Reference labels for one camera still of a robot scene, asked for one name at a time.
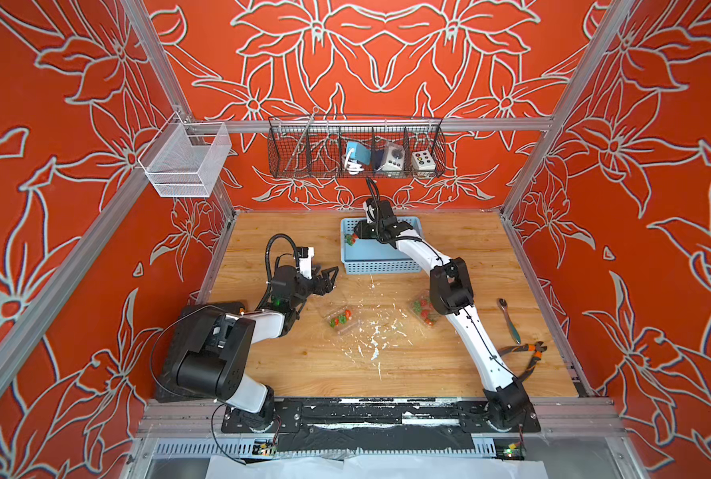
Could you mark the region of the light blue perforated plastic basket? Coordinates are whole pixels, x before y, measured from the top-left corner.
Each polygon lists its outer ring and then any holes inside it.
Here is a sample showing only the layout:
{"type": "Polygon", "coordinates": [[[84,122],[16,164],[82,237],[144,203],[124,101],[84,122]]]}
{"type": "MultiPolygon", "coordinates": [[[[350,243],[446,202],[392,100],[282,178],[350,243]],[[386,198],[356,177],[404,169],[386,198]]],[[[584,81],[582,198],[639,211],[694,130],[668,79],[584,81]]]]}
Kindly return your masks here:
{"type": "Polygon", "coordinates": [[[359,218],[341,220],[341,262],[348,275],[386,275],[387,273],[421,273],[422,269],[405,253],[371,239],[359,239],[353,227],[359,218]],[[348,245],[345,235],[353,235],[355,243],[348,245]]]}

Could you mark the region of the clear plastic clamshell container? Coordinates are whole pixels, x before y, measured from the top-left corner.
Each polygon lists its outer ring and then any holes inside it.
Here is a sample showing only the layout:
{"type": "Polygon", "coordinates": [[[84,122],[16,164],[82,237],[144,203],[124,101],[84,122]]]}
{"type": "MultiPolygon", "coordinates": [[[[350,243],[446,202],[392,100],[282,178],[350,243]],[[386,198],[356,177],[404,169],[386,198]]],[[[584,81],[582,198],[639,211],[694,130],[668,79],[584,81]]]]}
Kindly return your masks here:
{"type": "Polygon", "coordinates": [[[428,289],[413,297],[408,302],[408,309],[426,327],[435,327],[443,319],[443,316],[435,310],[428,289]]]}

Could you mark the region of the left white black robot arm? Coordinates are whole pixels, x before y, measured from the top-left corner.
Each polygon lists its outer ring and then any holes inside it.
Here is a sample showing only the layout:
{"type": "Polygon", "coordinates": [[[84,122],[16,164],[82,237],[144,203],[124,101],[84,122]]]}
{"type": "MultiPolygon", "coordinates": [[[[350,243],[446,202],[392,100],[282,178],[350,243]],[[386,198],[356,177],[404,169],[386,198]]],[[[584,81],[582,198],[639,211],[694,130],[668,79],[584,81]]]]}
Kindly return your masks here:
{"type": "Polygon", "coordinates": [[[265,292],[252,311],[239,301],[186,307],[171,325],[162,371],[154,376],[159,400],[213,399],[253,432],[275,423],[275,393],[252,379],[247,364],[254,344],[287,335],[312,295],[335,289],[338,267],[322,269],[315,250],[286,234],[265,247],[265,292]]]}

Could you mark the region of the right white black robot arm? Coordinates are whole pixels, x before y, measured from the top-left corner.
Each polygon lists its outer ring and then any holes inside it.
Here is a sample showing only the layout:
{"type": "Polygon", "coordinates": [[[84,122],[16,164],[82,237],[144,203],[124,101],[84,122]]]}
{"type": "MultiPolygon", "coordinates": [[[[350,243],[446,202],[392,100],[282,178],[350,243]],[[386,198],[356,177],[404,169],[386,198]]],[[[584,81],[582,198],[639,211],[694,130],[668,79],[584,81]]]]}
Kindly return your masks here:
{"type": "Polygon", "coordinates": [[[429,302],[436,313],[454,327],[480,376],[486,399],[485,419],[500,432],[524,426],[534,412],[523,386],[524,375],[514,373],[503,360],[503,352],[480,320],[474,291],[464,259],[449,257],[433,247],[408,219],[399,219],[385,200],[364,204],[365,217],[346,219],[344,235],[355,236],[356,260],[377,265],[393,249],[427,273],[429,302]]]}

